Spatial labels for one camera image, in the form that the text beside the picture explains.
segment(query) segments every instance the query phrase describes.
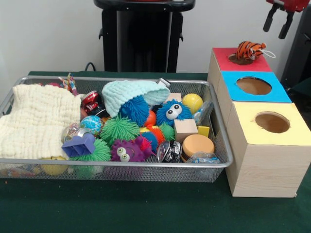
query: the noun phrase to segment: plastic bag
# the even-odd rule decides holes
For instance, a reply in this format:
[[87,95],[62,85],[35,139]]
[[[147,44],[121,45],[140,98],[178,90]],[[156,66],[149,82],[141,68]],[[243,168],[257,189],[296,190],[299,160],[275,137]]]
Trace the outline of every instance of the plastic bag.
[[187,163],[192,164],[219,164],[220,160],[216,158],[214,153],[197,152],[187,160]]
[[213,110],[214,108],[214,104],[212,101],[205,101],[201,108],[195,113],[193,114],[193,119],[195,121],[195,124],[196,125],[201,125],[203,119],[205,118],[205,116],[207,114],[210,114],[211,111]]

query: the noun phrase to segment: green spiky ball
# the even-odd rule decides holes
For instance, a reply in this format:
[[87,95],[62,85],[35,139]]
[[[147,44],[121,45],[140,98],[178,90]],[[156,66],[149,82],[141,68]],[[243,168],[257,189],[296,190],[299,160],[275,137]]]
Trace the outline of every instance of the green spiky ball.
[[[95,151],[92,154],[72,157],[74,161],[109,161],[111,159],[110,148],[107,143],[101,139],[94,142]],[[101,166],[76,166],[75,171],[78,179],[91,179],[97,173]]]
[[167,123],[163,123],[159,126],[159,128],[164,134],[166,140],[175,140],[175,130],[173,129],[173,127],[169,126]]
[[109,119],[101,132],[101,139],[111,146],[116,139],[132,140],[139,135],[139,127],[129,118],[121,118],[117,115],[115,118]]

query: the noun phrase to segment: red square top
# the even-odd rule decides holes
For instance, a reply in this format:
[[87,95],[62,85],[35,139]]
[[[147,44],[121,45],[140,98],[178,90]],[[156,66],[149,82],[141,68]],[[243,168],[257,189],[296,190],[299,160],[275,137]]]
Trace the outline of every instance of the red square top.
[[236,53],[237,48],[213,48],[213,51],[221,71],[272,71],[263,55],[252,64],[241,66],[229,61],[228,58]]

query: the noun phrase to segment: knit hat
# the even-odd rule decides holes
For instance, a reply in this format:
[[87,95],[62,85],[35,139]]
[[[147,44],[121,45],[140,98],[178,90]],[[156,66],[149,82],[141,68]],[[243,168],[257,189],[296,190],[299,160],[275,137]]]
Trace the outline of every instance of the knit hat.
[[163,103],[170,95],[170,90],[153,81],[113,81],[103,90],[104,103],[111,117],[116,117],[121,106],[137,96],[143,96],[150,105]]

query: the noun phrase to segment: yellow ball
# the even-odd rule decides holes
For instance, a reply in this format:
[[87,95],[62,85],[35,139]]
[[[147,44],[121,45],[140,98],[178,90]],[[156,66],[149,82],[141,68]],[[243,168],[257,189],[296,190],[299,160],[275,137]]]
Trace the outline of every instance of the yellow ball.
[[[63,157],[52,157],[43,160],[65,160]],[[41,169],[50,176],[58,176],[63,174],[68,168],[68,165],[58,165],[58,164],[41,164]]]
[[182,103],[190,108],[192,114],[198,111],[202,104],[202,98],[197,94],[187,94],[183,97]]

